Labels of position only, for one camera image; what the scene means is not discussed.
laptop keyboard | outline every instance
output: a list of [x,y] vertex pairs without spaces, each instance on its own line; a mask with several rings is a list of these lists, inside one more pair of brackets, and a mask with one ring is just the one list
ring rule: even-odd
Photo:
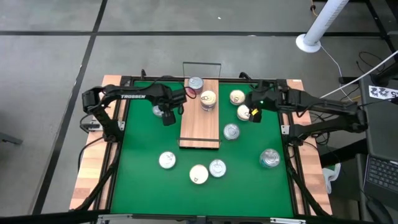
[[398,165],[369,156],[368,181],[398,192]]

yellow sticker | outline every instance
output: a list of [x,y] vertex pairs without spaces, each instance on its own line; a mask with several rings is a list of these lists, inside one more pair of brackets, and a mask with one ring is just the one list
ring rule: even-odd
[[256,113],[258,113],[259,111],[257,109],[254,109],[251,114],[254,116]]

white pole base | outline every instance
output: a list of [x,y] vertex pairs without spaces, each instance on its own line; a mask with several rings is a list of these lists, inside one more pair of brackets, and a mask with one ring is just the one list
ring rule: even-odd
[[308,45],[304,43],[305,34],[301,34],[296,38],[296,45],[300,50],[306,53],[315,53],[321,49],[321,42],[317,41],[314,45]]

white pole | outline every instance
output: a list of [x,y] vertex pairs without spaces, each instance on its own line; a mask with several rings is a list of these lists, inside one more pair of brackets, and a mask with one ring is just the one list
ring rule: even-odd
[[307,53],[317,52],[321,48],[319,40],[347,3],[348,0],[328,0],[310,30],[296,38],[299,49]]

white cable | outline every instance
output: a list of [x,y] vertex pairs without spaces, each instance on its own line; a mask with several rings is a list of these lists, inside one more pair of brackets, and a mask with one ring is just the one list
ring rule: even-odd
[[370,69],[370,70],[369,70],[368,72],[366,72],[365,74],[363,74],[363,75],[361,75],[360,77],[356,78],[355,80],[353,80],[353,81],[351,81],[351,82],[349,82],[349,83],[343,85],[342,87],[337,88],[337,89],[331,91],[330,93],[327,93],[327,94],[321,96],[321,98],[324,98],[324,97],[326,97],[326,96],[328,96],[328,95],[330,95],[330,94],[332,94],[332,93],[335,93],[335,92],[337,92],[337,91],[339,91],[339,90],[342,90],[344,87],[347,87],[347,86],[353,84],[354,82],[360,80],[361,78],[365,77],[366,75],[369,75],[371,72],[375,71],[378,67],[380,67],[382,64],[384,64],[386,61],[388,61],[390,58],[392,58],[392,57],[393,57],[394,55],[396,55],[396,54],[398,54],[398,50],[397,50],[396,52],[394,52],[393,54],[391,54],[390,56],[388,56],[388,58],[384,59],[384,61],[380,62],[380,64],[378,64],[378,65],[376,65],[374,68]]
[[[340,66],[338,65],[338,63],[336,62],[336,60],[326,51],[325,48],[323,48],[322,45],[321,45],[321,48],[323,49],[323,51],[325,51],[325,53],[326,53],[327,55],[329,55],[329,57],[332,59],[332,61],[337,65],[338,73],[340,73],[340,77],[343,78],[343,74],[341,74]],[[345,95],[351,102],[353,101],[353,100],[347,95],[347,93],[344,92],[344,90],[341,90],[341,91],[344,93],[344,95]]]

